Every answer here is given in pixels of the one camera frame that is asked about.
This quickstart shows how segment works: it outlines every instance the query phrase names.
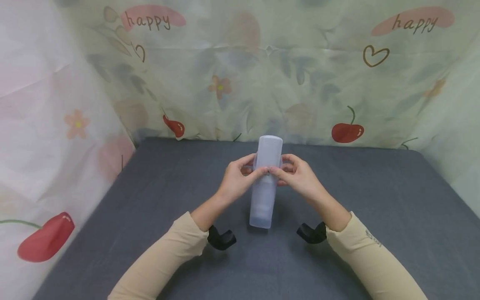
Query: fabric backdrop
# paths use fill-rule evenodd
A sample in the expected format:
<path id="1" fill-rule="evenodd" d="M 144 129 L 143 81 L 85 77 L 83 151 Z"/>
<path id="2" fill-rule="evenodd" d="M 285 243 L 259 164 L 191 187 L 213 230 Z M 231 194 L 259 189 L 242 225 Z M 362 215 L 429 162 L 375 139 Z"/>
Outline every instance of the fabric backdrop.
<path id="1" fill-rule="evenodd" d="M 477 0 L 6 3 L 2 299 L 32 297 L 147 136 L 418 150 L 480 215 Z"/>

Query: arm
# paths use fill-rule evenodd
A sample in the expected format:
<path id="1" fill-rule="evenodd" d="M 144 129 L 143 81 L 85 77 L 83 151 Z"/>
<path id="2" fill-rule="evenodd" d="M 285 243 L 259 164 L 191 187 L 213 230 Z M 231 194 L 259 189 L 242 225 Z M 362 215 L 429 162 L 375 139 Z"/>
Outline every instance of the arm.
<path id="1" fill-rule="evenodd" d="M 108 300 L 155 300 L 178 267 L 202 255 L 207 231 L 216 218 L 267 173 L 267 168 L 254 172 L 243 169 L 254 157 L 255 154 L 251 154 L 231 162 L 217 193 L 191 214 L 185 213 L 173 222 L 168 232 L 125 272 Z"/>
<path id="2" fill-rule="evenodd" d="M 290 185 L 320 214 L 332 249 L 353 269 L 374 300 L 426 300 L 425 294 L 402 264 L 353 214 L 335 200 L 310 166 L 294 155 L 284 155 L 282 169 L 270 168 L 279 185 Z"/>

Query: translucent bottle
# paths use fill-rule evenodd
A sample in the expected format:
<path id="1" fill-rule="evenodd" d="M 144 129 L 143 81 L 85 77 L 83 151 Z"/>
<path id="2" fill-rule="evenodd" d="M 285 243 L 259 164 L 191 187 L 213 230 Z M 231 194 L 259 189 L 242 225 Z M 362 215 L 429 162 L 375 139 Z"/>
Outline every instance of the translucent bottle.
<path id="1" fill-rule="evenodd" d="M 253 169 L 282 166 L 283 140 L 273 135 L 263 135 L 258 140 L 258 151 L 253 161 Z M 272 225 L 278 178 L 272 174 L 262 176 L 252 186 L 250 225 L 269 229 Z"/>

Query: black clamp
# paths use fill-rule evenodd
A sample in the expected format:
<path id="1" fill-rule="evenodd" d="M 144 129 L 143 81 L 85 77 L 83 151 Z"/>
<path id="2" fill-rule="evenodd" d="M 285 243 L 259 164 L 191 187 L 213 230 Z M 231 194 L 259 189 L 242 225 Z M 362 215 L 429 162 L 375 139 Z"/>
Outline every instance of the black clamp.
<path id="1" fill-rule="evenodd" d="M 315 229 L 303 223 L 298 228 L 297 234 L 309 244 L 318 244 L 327 239 L 327 232 L 324 222 L 318 224 L 317 228 Z"/>
<path id="2" fill-rule="evenodd" d="M 212 225 L 208 229 L 207 241 L 215 249 L 224 251 L 228 249 L 231 245 L 235 244 L 237 242 L 237 238 L 231 230 L 228 230 L 224 234 L 220 235 L 215 226 Z"/>

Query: gray tablecloth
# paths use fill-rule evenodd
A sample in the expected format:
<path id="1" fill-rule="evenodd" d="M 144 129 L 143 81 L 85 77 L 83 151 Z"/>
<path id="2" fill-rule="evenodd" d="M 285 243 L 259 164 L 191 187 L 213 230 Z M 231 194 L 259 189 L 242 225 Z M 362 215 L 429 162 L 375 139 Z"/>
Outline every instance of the gray tablecloth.
<path id="1" fill-rule="evenodd" d="M 127 268 L 185 211 L 217 189 L 229 161 L 255 143 L 147 139 L 52 270 L 35 300 L 106 299 Z M 284 145 L 408 269 L 430 300 L 479 299 L 480 221 L 421 154 Z M 159 299 L 368 299 L 326 242 L 295 231 L 321 220 L 289 187 L 279 188 L 270 230 L 248 226 L 250 193 L 217 220 L 238 242 L 174 275 Z"/>

